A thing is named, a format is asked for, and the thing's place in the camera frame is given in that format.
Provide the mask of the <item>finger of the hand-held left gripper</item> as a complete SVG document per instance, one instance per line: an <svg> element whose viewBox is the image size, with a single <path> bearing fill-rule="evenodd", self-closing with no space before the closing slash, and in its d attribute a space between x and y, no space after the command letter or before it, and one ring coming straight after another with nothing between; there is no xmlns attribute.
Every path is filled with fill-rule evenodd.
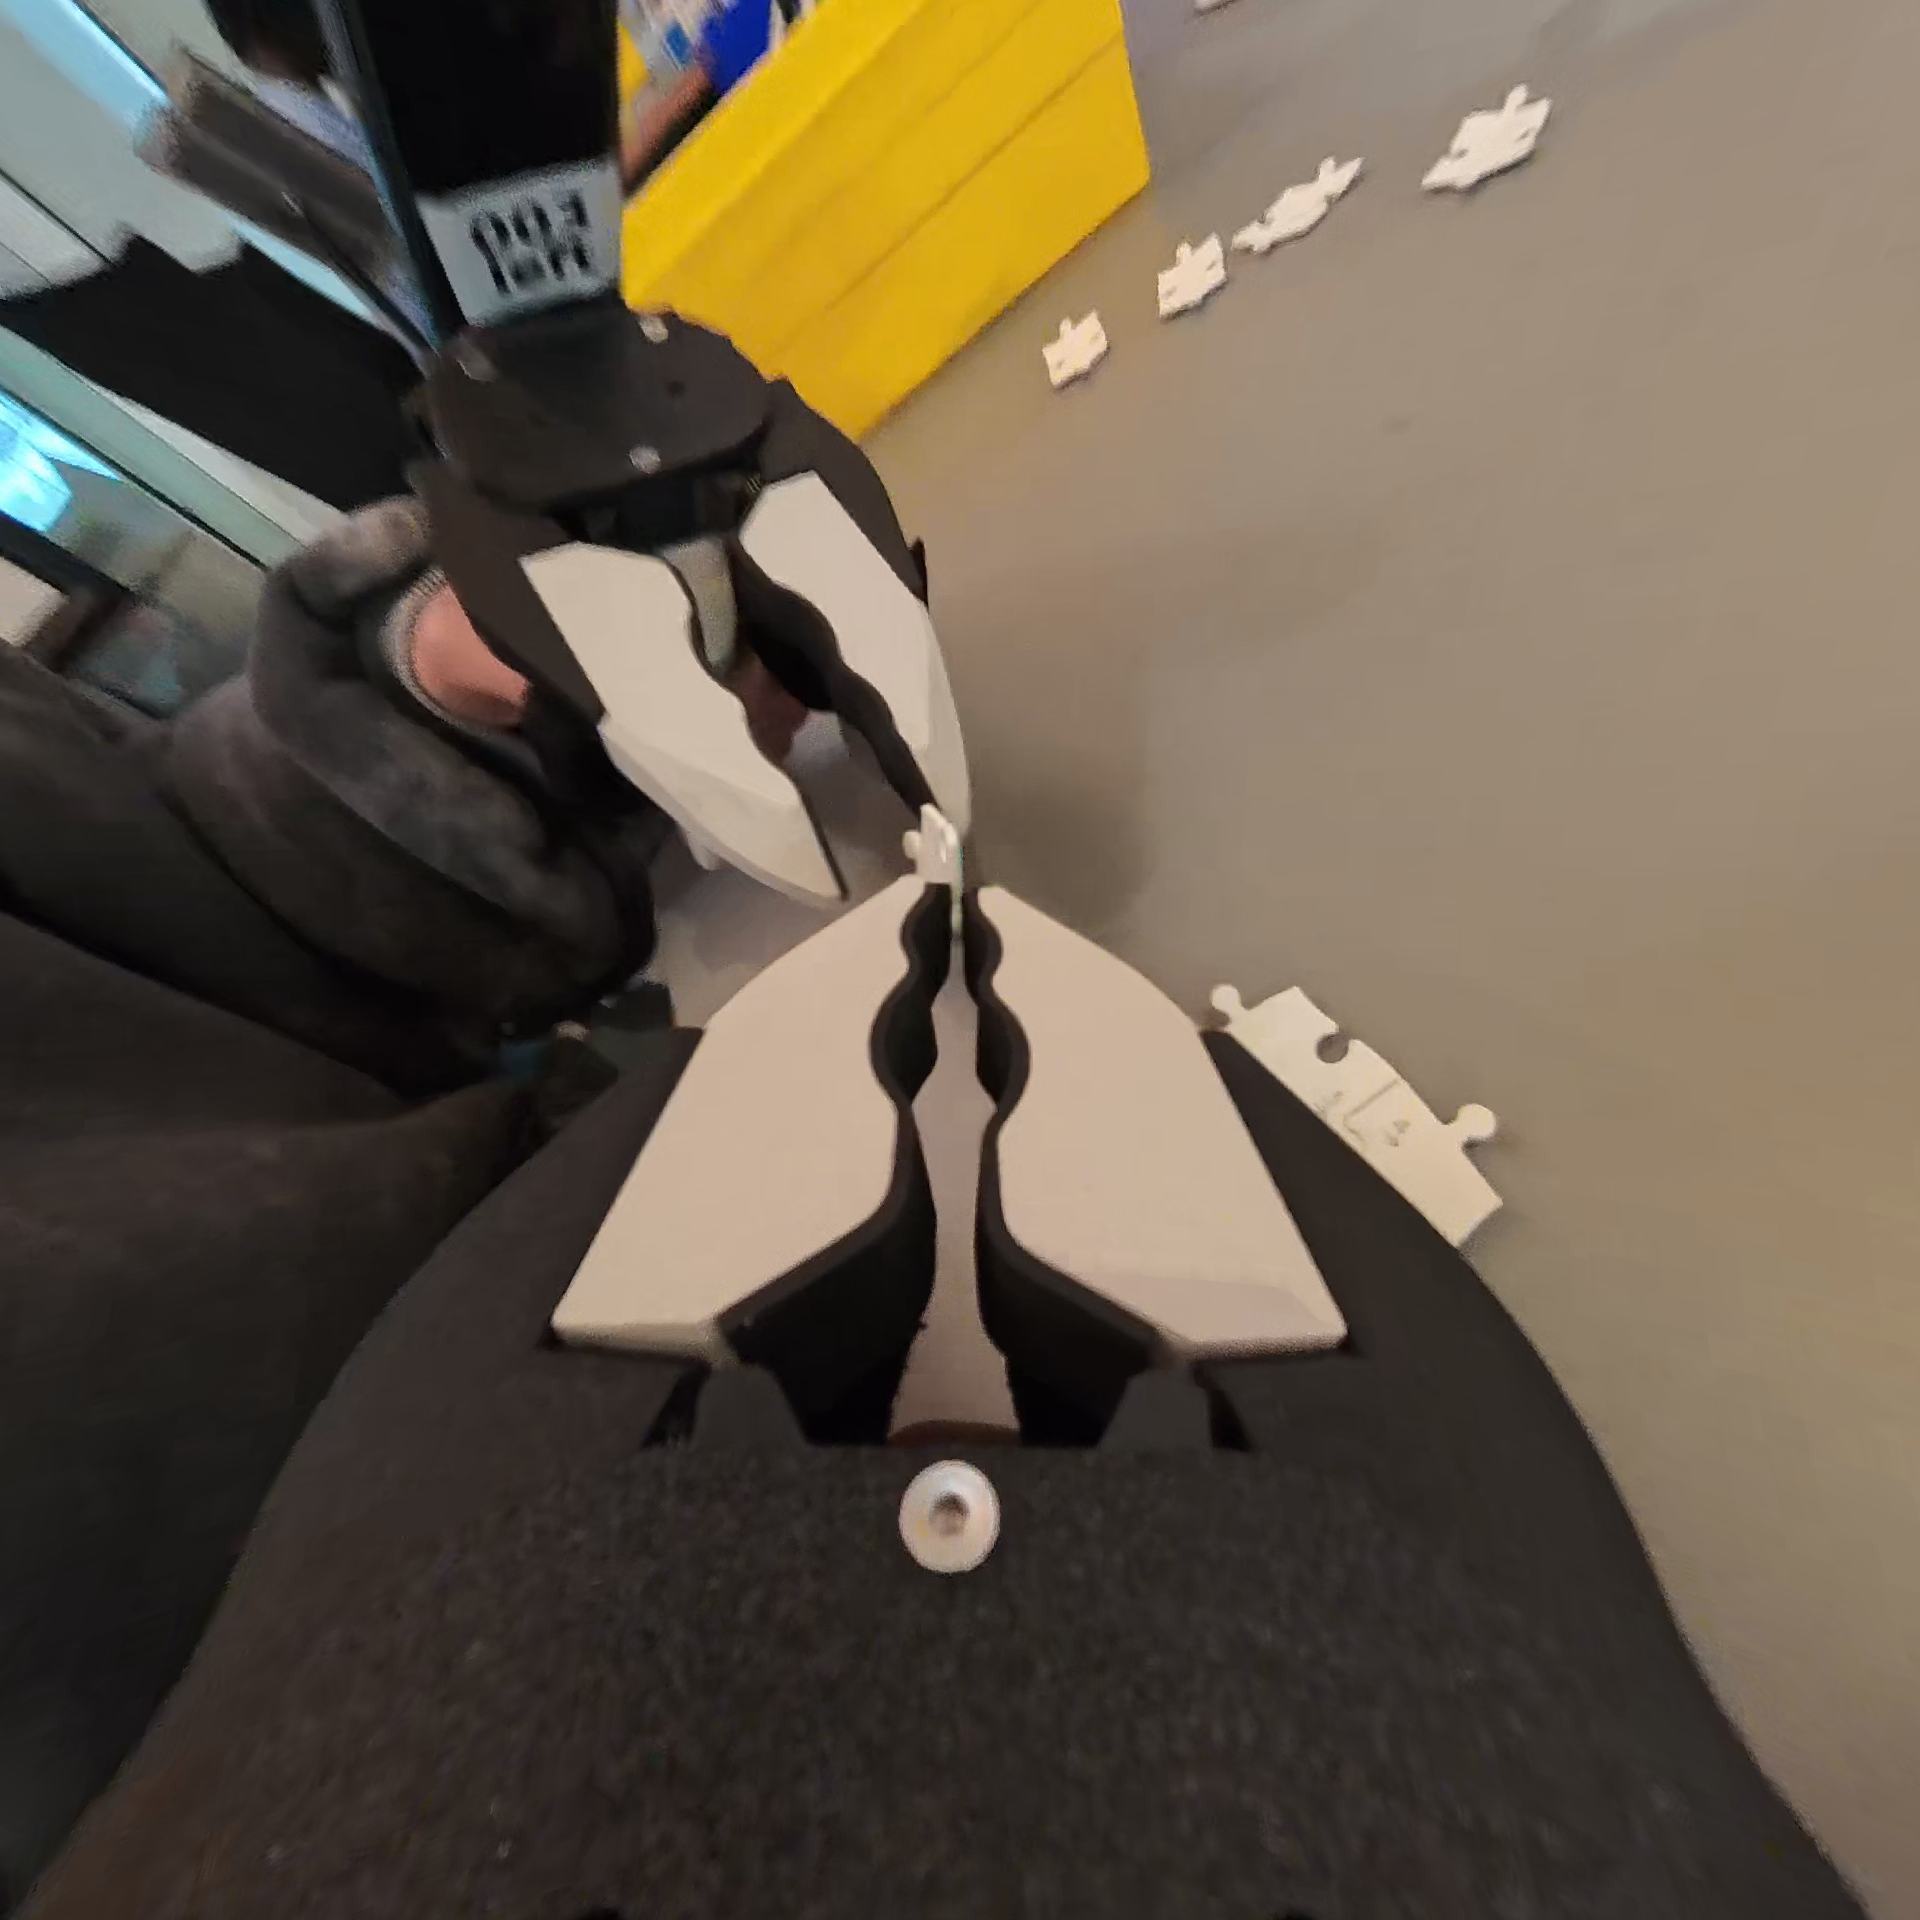
<svg viewBox="0 0 1920 1920"><path fill-rule="evenodd" d="M598 743L662 805L704 864L839 905L842 874L789 772L710 673L694 608L651 554L565 542L518 559L545 619L598 701Z"/></svg>
<svg viewBox="0 0 1920 1920"><path fill-rule="evenodd" d="M788 641L900 805L931 805L970 836L970 765L931 613L817 474L767 485L745 518L737 608Z"/></svg>

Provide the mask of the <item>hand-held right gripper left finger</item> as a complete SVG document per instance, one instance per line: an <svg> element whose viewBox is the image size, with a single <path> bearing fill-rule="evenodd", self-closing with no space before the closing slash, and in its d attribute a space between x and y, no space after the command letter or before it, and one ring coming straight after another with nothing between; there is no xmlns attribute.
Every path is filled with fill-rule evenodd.
<svg viewBox="0 0 1920 1920"><path fill-rule="evenodd" d="M811 1443L881 1443L934 1285L914 1097L934 1069L954 888L898 880L694 1038L552 1344L762 1370Z"/></svg>

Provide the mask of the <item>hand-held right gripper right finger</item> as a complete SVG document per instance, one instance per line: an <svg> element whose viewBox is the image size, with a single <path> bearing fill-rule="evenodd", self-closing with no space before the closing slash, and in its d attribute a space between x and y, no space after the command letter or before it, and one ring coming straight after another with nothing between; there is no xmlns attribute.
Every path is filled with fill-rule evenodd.
<svg viewBox="0 0 1920 1920"><path fill-rule="evenodd" d="M1329 1357L1348 1318L1197 1022L998 885L961 899L975 1306L1022 1434L1098 1443L1156 1370Z"/></svg>

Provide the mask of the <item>teal faced puzzle piece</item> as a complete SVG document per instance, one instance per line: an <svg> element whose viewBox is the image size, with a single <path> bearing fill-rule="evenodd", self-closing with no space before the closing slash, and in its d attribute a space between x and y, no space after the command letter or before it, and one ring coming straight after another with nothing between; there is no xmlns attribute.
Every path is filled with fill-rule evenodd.
<svg viewBox="0 0 1920 1920"><path fill-rule="evenodd" d="M961 936L961 899L966 899L961 831L934 805L923 805L919 825L908 825L900 836L900 851L908 855L914 880L925 893L946 893L947 936L959 942Z"/></svg>

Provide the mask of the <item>yellow plastic bin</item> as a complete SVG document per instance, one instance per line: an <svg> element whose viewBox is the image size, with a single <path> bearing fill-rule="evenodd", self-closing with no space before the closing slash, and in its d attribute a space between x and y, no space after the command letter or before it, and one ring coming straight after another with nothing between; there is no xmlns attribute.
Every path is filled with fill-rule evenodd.
<svg viewBox="0 0 1920 1920"><path fill-rule="evenodd" d="M1115 0L835 0L627 206L619 298L863 438L1147 183Z"/></svg>

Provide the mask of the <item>person's left forearm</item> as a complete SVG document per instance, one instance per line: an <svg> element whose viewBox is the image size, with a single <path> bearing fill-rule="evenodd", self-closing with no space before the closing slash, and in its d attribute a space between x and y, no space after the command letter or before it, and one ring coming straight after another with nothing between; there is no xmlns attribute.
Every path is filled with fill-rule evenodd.
<svg viewBox="0 0 1920 1920"><path fill-rule="evenodd" d="M242 671L166 723L160 777L369 1015L466 1069L647 972L665 815L428 695L414 653L440 589L408 494L306 542L266 571Z"/></svg>

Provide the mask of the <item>person's left hand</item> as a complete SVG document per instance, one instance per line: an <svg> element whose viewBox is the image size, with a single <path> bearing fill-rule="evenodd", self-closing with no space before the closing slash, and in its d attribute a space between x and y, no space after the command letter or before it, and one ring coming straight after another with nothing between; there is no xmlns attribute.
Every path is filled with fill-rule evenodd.
<svg viewBox="0 0 1920 1920"><path fill-rule="evenodd" d="M529 679L491 653L452 584L431 584L410 613L401 646L419 703L452 724L516 733L529 708Z"/></svg>

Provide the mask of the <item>person's dark grey garment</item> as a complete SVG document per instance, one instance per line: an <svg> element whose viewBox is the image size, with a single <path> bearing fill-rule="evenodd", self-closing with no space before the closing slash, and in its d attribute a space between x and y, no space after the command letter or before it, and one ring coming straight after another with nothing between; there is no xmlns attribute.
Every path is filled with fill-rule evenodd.
<svg viewBox="0 0 1920 1920"><path fill-rule="evenodd" d="M689 1038L431 1054L254 905L139 724L3 664L3 1917L195 1917L283 1667L677 1370L545 1312Z"/></svg>

